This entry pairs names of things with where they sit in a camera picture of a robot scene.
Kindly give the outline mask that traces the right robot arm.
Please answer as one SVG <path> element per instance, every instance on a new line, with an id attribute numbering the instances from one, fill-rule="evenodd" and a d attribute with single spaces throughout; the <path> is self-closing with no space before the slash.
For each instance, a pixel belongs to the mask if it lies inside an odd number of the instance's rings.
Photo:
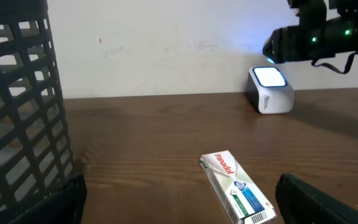
<path id="1" fill-rule="evenodd" d="M 275 29 L 262 53 L 274 63 L 358 54 L 358 0 L 292 0 L 299 24 Z"/>

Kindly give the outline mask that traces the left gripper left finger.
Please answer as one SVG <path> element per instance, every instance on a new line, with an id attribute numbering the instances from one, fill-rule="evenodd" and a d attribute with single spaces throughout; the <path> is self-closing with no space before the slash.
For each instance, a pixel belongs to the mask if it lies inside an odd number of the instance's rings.
<path id="1" fill-rule="evenodd" d="M 87 197 L 85 177 L 75 174 L 59 188 L 17 210 L 10 224 L 80 224 Z"/>

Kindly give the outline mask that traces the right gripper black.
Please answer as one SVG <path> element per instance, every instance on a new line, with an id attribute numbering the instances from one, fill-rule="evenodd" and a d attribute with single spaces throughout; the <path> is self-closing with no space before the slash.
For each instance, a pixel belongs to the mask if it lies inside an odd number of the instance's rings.
<path id="1" fill-rule="evenodd" d="M 288 0 L 287 3 L 299 23 L 275 29 L 262 48 L 263 55 L 275 64 L 310 60 L 311 49 L 318 44 L 326 23 L 327 7 L 323 0 Z"/>

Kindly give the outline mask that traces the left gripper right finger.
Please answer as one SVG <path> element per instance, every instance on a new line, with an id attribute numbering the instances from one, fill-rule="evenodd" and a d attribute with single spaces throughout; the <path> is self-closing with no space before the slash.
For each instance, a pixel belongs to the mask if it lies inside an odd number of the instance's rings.
<path id="1" fill-rule="evenodd" d="M 358 224 L 358 211 L 289 173 L 277 182 L 275 198 L 289 224 Z"/>

